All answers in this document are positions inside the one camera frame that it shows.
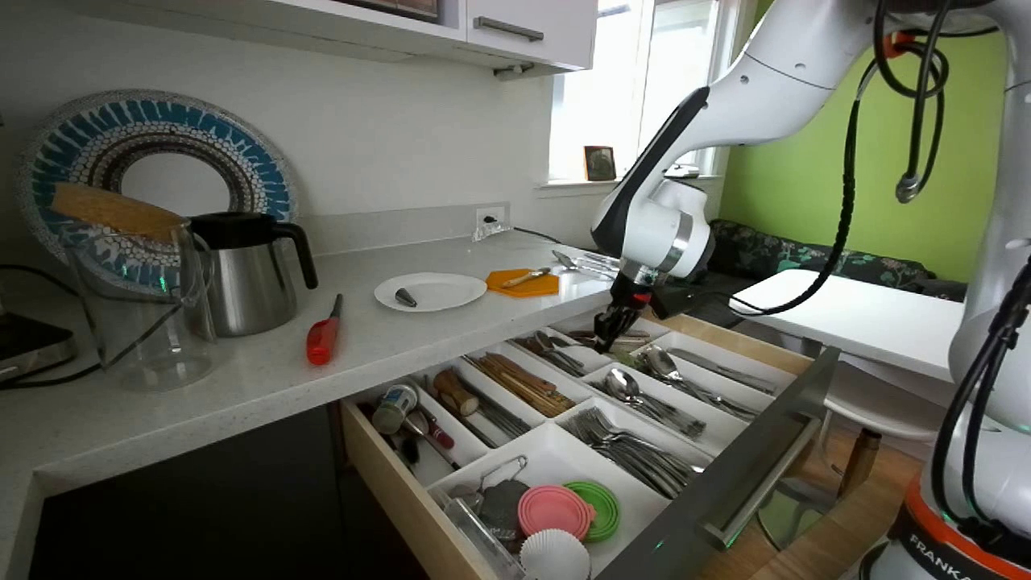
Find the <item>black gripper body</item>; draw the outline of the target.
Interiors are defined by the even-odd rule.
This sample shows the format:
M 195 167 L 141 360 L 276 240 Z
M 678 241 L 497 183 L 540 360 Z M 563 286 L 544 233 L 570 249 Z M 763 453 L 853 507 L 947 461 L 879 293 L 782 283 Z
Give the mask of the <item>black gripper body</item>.
M 590 345 L 607 352 L 633 327 L 650 296 L 652 292 L 648 283 L 619 274 L 607 286 L 607 306 L 593 315 Z

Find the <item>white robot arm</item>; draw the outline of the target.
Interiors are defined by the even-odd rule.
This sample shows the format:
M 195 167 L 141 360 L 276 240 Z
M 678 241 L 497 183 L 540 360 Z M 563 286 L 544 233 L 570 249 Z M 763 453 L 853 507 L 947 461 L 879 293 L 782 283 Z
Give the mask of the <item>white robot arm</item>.
M 996 201 L 979 268 L 950 343 L 953 404 L 927 467 L 950 521 L 990 540 L 1031 534 L 1031 0 L 774 0 L 733 66 L 666 118 L 593 216 L 593 241 L 620 263 L 593 343 L 613 345 L 658 277 L 693 277 L 712 256 L 704 195 L 666 178 L 699 149 L 771 143 L 804 125 L 848 68 L 890 33 L 996 25 L 1009 42 Z

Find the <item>orange robot base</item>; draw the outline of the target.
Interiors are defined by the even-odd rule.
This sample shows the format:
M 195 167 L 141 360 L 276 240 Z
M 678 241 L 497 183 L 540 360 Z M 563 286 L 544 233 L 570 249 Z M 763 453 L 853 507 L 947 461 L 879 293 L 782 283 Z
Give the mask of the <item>orange robot base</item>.
M 890 554 L 931 580 L 1031 580 L 1031 491 L 993 484 L 983 513 L 950 518 L 917 476 L 890 528 Z

